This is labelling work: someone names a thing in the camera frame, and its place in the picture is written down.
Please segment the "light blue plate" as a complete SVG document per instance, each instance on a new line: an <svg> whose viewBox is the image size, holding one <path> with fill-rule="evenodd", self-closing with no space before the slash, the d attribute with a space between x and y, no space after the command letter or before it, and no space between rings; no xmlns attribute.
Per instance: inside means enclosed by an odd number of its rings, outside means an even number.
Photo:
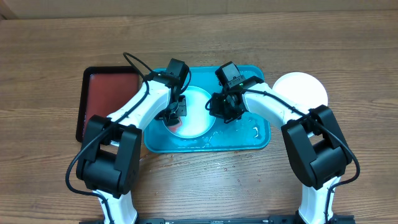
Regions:
<svg viewBox="0 0 398 224"><path fill-rule="evenodd" d="M202 136L211 129L216 120L205 109L211 95L197 86L189 86L183 95L186 97L187 115L180 118L183 124L176 134L172 134L184 139Z"/></svg>

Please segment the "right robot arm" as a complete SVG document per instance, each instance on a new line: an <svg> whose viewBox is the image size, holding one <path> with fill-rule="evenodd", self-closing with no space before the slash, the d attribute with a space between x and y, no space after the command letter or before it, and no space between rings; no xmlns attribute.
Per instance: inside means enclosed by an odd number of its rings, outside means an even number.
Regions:
<svg viewBox="0 0 398 224"><path fill-rule="evenodd" d="M358 159L348 147L332 110L308 109L274 92L258 77L219 75L221 93L206 103L212 116L228 124L243 113L258 114L280 128L289 164L302 183L302 201L293 215L271 215L266 223L354 223L352 215L336 215L335 189L359 177Z"/></svg>

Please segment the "green pink sponge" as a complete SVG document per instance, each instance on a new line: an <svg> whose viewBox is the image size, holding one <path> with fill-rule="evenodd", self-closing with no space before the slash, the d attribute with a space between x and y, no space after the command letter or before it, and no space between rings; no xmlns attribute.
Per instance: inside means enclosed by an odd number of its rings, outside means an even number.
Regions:
<svg viewBox="0 0 398 224"><path fill-rule="evenodd" d="M166 123L166 128L173 134L176 134L179 128L182 126L182 122L180 119L171 119L168 123Z"/></svg>

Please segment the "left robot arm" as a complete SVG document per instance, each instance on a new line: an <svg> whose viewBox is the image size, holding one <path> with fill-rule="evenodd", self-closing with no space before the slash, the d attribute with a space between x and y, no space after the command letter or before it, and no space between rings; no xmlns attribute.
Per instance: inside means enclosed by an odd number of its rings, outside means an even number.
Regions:
<svg viewBox="0 0 398 224"><path fill-rule="evenodd" d="M76 176L99 199L102 223L137 223L131 188L138 178L143 130L156 119L174 126L186 116L184 91L192 77L188 65L171 59L166 70L153 70L142 88L107 117L93 115L86 125L80 152L71 161Z"/></svg>

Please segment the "white plate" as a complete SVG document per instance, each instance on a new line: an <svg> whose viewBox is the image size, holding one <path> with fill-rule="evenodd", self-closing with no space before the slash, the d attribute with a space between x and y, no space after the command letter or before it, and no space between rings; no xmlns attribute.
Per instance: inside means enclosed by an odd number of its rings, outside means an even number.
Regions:
<svg viewBox="0 0 398 224"><path fill-rule="evenodd" d="M328 105L325 87L318 79L307 73L287 73L274 83L272 89L289 100L308 108Z"/></svg>

